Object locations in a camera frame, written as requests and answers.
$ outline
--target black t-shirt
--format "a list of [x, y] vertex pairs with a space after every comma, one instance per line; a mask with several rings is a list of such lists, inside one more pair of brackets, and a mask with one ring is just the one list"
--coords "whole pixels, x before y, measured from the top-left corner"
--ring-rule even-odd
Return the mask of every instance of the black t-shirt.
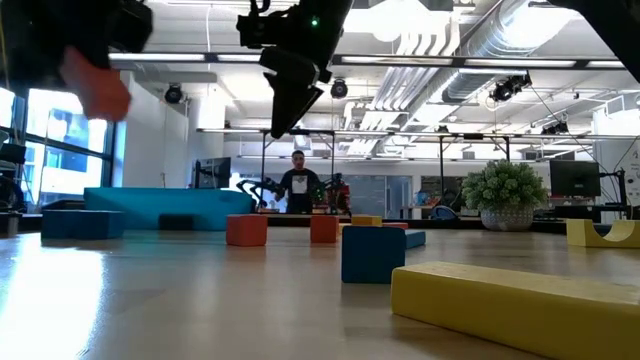
[[284, 173], [280, 185], [287, 189], [289, 193], [287, 213], [311, 214], [313, 204], [311, 203], [310, 191], [319, 182], [318, 175], [309, 169], [291, 169]]

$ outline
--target green plant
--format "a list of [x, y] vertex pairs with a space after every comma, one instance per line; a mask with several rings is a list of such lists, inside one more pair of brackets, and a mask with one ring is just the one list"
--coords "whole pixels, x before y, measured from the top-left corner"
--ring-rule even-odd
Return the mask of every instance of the green plant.
[[482, 211], [534, 207], [546, 201], [547, 190], [529, 165], [500, 160], [489, 162], [480, 172], [469, 173], [462, 183], [462, 195], [467, 207]]

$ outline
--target computer monitor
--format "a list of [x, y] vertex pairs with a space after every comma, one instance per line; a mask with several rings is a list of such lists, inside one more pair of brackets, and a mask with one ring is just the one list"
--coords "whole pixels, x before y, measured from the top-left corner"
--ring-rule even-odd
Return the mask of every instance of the computer monitor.
[[213, 178], [215, 179], [216, 189], [229, 187], [229, 179], [231, 178], [231, 158], [213, 159]]
[[200, 189], [229, 187], [231, 158], [197, 160], [193, 168], [193, 185]]
[[600, 196], [598, 163], [552, 160], [549, 162], [553, 196]]

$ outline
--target yellow foam block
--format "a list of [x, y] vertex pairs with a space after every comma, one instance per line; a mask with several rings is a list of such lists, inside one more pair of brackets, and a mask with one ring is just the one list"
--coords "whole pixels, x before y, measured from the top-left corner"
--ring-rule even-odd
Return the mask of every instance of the yellow foam block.
[[593, 228], [593, 221], [567, 219], [567, 243], [585, 247], [640, 248], [640, 221], [616, 220], [604, 237]]
[[395, 314], [556, 359], [640, 359], [640, 288], [478, 266], [396, 268]]
[[344, 230], [344, 227], [345, 227], [345, 226], [351, 226], [351, 224], [340, 224], [340, 228], [339, 228], [339, 230], [338, 230], [338, 233], [339, 233], [340, 235], [342, 235], [342, 230]]
[[382, 217], [369, 215], [353, 215], [351, 217], [353, 226], [382, 226]]

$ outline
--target yellow cube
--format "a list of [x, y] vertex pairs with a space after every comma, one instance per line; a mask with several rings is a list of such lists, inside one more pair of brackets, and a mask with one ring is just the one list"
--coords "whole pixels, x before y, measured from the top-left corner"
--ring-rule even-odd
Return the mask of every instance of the yellow cube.
[[353, 215], [351, 217], [353, 226], [382, 226], [382, 217], [369, 215]]

